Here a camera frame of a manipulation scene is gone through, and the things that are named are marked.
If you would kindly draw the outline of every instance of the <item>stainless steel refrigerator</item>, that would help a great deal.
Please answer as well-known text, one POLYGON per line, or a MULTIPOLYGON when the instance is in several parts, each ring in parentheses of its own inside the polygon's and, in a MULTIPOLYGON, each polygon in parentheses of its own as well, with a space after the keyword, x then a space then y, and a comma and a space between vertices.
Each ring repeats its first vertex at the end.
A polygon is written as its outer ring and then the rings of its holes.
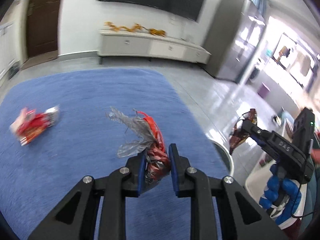
POLYGON ((204 70, 215 78, 238 83, 265 27, 251 0, 221 0, 203 44, 211 53, 204 70))

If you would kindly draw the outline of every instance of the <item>red snack wrapper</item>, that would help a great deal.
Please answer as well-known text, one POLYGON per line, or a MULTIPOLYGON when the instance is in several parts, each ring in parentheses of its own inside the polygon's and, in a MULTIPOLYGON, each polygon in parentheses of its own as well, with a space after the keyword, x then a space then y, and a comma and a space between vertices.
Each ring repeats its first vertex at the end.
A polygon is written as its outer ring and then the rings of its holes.
POLYGON ((19 117, 10 126, 21 145, 24 146, 39 136, 49 126, 55 124, 58 119, 58 107, 47 109, 44 113, 36 114, 36 110, 21 110, 19 117))
POLYGON ((146 169, 146 180, 150 184, 153 181, 160 180, 162 177, 168 174, 171 168, 170 160, 166 154, 162 133, 156 122, 151 116, 145 114, 144 112, 138 111, 137 113, 145 116, 143 120, 149 124, 153 135, 156 138, 156 142, 154 142, 154 144, 152 144, 148 150, 148 157, 150 160, 148 160, 146 169))

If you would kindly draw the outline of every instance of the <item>gold decoration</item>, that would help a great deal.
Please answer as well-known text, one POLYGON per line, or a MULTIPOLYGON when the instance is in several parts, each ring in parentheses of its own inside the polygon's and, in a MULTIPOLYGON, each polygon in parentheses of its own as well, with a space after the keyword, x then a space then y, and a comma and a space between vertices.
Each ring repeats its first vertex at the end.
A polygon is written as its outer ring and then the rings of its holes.
POLYGON ((142 29, 145 29, 151 35, 157 35, 157 36, 162 36, 162 37, 166 36, 166 32, 164 30, 156 30, 156 29, 152 29, 152 28, 151 29, 147 29, 146 27, 143 27, 142 25, 140 25, 138 23, 135 23, 131 29, 126 27, 126 26, 117 27, 116 25, 113 24, 113 22, 105 22, 104 25, 109 26, 111 28, 111 30, 113 30, 115 32, 118 32, 121 29, 124 29, 127 32, 134 33, 134 32, 137 32, 137 31, 141 31, 142 29))

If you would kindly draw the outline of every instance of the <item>gray plastic bag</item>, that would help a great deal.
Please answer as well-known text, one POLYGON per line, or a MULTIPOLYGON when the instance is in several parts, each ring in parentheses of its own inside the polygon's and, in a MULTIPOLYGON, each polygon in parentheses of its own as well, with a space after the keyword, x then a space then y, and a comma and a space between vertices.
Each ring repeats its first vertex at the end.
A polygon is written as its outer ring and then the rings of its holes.
POLYGON ((109 119, 119 123, 125 124, 132 130, 141 140, 135 140, 119 147, 117 155, 119 158, 136 155, 146 148, 150 148, 156 141, 149 124, 141 117, 128 117, 114 107, 111 107, 109 119))

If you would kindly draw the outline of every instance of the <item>crumpled plastic bag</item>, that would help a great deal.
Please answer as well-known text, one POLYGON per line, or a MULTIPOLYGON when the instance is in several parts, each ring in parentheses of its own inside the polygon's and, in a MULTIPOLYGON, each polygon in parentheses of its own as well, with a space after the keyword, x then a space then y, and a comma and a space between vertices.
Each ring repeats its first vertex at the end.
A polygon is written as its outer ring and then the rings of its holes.
POLYGON ((140 140, 135 140, 119 147, 118 157, 138 154, 147 149, 147 167, 145 170, 145 183, 148 189, 156 185, 171 169, 170 160, 165 150, 164 139, 156 122, 144 112, 136 111, 135 117, 128 117, 114 107, 111 107, 109 119, 125 124, 140 140))

